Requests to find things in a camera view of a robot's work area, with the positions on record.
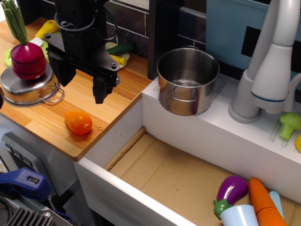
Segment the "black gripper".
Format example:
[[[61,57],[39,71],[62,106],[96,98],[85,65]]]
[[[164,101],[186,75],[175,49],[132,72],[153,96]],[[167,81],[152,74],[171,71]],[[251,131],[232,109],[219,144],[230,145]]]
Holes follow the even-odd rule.
[[[63,87],[67,86],[76,70],[93,76],[93,95],[96,104],[102,104],[120,83],[120,67],[105,49],[109,41],[107,13],[83,14],[67,17],[55,14],[60,34],[46,34],[50,66]]]

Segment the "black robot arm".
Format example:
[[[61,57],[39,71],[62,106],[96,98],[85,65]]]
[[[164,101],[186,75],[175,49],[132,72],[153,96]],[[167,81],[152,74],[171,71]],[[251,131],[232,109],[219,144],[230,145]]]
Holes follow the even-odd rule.
[[[117,36],[107,35],[107,20],[115,23],[104,0],[56,0],[55,23],[60,34],[46,34],[50,66],[66,86],[82,71],[93,77],[93,95],[97,104],[119,84],[120,66],[105,45]]]

